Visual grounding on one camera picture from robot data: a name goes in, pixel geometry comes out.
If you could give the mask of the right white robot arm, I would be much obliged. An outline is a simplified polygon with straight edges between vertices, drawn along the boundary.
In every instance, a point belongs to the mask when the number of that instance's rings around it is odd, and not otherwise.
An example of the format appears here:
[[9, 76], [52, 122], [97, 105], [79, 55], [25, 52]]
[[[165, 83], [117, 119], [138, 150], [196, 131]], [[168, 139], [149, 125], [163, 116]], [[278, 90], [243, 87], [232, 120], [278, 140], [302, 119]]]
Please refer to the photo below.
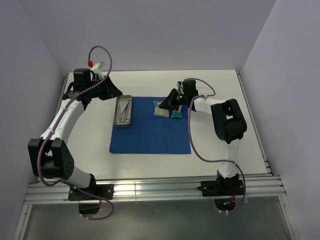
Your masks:
[[[240, 187], [244, 193], [245, 180], [240, 180], [243, 172], [237, 161], [240, 141], [247, 131], [247, 122], [236, 99], [218, 100], [213, 98], [216, 91], [211, 85], [199, 78], [186, 78], [177, 83], [169, 95], [158, 105], [160, 109], [177, 111], [183, 105], [188, 108], [188, 136], [194, 153], [204, 162], [218, 164], [217, 178], [212, 183], [199, 187], [203, 194], [228, 195]], [[196, 151], [191, 135], [191, 112], [202, 112], [211, 115], [213, 128], [221, 142], [223, 157], [218, 160], [207, 160]]]

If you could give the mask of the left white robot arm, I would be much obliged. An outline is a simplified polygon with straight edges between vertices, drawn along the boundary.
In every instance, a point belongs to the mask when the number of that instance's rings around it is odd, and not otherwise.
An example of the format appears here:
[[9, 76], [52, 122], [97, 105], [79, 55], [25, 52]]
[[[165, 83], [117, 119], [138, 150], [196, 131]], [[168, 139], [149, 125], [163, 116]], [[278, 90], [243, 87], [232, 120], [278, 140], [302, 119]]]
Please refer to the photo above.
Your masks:
[[110, 77], [104, 75], [97, 66], [75, 69], [73, 82], [63, 94], [52, 123], [39, 138], [32, 138], [28, 142], [33, 174], [41, 180], [55, 179], [71, 184], [74, 189], [96, 194], [98, 189], [94, 175], [75, 166], [67, 143], [77, 120], [92, 99], [104, 101], [122, 94]]

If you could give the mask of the white teal gauze packet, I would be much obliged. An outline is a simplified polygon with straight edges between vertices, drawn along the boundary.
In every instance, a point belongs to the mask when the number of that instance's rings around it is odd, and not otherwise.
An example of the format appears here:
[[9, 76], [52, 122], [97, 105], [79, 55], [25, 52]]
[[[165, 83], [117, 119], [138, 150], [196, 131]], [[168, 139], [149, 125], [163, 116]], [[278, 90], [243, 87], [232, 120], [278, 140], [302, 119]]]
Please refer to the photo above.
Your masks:
[[183, 117], [182, 105], [180, 105], [177, 110], [172, 111], [171, 117], [172, 118], [182, 118]]

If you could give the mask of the green printed glove packet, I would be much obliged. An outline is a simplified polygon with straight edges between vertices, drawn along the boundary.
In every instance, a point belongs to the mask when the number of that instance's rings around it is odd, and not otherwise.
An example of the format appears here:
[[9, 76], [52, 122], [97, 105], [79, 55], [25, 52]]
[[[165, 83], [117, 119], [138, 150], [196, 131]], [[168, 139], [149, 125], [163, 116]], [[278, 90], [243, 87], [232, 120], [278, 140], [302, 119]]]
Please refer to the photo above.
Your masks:
[[160, 108], [161, 101], [154, 101], [154, 115], [156, 117], [164, 117], [169, 118], [170, 117], [170, 111], [168, 109]]

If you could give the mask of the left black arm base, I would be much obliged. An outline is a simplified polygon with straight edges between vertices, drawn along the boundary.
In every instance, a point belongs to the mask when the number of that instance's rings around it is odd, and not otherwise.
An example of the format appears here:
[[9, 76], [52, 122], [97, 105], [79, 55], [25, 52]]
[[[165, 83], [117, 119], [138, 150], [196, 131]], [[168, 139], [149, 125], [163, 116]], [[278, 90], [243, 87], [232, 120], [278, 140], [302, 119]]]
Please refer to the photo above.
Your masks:
[[[100, 210], [102, 201], [110, 204], [111, 215], [115, 206], [110, 200], [113, 199], [114, 185], [113, 184], [98, 184], [88, 188], [75, 188], [70, 187], [68, 200], [71, 202], [78, 202], [78, 212], [81, 215], [95, 215]], [[80, 203], [83, 201], [98, 200], [99, 203]]]

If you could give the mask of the metal instrument tray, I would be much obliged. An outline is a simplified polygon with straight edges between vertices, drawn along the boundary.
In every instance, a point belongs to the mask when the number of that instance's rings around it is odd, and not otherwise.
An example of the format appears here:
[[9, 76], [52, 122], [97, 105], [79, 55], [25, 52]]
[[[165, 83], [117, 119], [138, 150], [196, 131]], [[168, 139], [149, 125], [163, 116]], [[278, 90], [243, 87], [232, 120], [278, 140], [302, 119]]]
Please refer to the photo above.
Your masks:
[[133, 97], [121, 95], [116, 98], [115, 113], [113, 118], [114, 127], [130, 127], [132, 124]]

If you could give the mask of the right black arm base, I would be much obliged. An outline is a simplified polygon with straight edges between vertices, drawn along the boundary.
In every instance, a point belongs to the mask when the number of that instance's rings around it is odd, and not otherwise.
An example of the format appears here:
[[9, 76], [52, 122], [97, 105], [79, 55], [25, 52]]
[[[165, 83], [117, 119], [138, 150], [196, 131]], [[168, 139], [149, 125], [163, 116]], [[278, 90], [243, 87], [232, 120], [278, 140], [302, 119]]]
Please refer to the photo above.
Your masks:
[[237, 205], [237, 196], [244, 194], [242, 180], [226, 185], [221, 179], [201, 181], [196, 188], [203, 197], [214, 197], [215, 206], [221, 211], [231, 211]]

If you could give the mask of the blue surgical cloth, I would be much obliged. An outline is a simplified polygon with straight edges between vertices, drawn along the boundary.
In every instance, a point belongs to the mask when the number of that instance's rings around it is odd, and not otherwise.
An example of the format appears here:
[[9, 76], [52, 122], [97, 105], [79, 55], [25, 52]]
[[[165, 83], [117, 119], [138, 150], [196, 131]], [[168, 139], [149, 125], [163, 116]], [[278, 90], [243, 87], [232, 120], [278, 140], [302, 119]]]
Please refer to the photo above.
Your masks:
[[182, 117], [155, 116], [154, 102], [164, 99], [134, 96], [131, 125], [112, 128], [109, 151], [112, 154], [190, 154], [188, 108], [182, 107]]

